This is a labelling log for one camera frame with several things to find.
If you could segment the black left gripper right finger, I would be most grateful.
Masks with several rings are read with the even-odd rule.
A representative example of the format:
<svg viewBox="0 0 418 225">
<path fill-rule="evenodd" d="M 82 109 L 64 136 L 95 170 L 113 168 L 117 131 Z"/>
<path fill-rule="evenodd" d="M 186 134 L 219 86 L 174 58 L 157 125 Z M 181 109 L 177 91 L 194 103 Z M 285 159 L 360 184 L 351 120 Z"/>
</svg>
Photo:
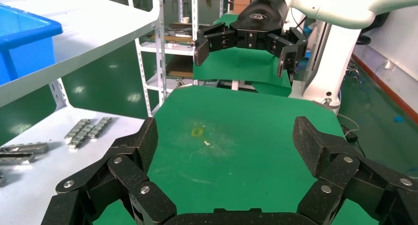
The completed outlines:
<svg viewBox="0 0 418 225">
<path fill-rule="evenodd" d="M 297 213 L 329 225 L 346 200 L 357 203 L 381 225 L 418 222 L 418 184 L 360 154 L 343 137 L 320 132 L 304 116 L 294 121 L 294 147 L 316 178 Z"/>
</svg>

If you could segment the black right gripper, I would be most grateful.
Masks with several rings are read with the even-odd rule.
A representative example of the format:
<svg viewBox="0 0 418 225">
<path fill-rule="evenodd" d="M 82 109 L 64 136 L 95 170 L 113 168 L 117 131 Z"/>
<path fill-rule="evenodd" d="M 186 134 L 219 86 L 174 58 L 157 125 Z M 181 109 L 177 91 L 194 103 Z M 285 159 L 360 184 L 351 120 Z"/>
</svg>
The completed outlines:
<svg viewBox="0 0 418 225">
<path fill-rule="evenodd" d="M 278 57 L 277 76 L 286 70 L 294 73 L 298 61 L 304 59 L 308 40 L 295 27 L 282 33 L 287 16 L 285 0 L 253 0 L 233 22 L 231 30 L 224 22 L 197 32 L 194 63 L 201 66 L 210 52 L 232 47 L 265 49 Z"/>
</svg>

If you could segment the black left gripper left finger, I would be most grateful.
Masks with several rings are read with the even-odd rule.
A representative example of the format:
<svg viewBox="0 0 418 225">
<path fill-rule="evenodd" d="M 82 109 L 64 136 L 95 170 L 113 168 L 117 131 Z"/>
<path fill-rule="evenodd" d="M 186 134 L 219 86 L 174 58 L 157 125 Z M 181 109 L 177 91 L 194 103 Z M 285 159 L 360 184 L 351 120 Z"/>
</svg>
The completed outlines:
<svg viewBox="0 0 418 225">
<path fill-rule="evenodd" d="M 158 145 L 156 119 L 139 131 L 117 138 L 98 161 L 56 186 L 41 224 L 91 225 L 120 200 L 138 225 L 163 225 L 176 216 L 176 205 L 147 175 Z"/>
</svg>

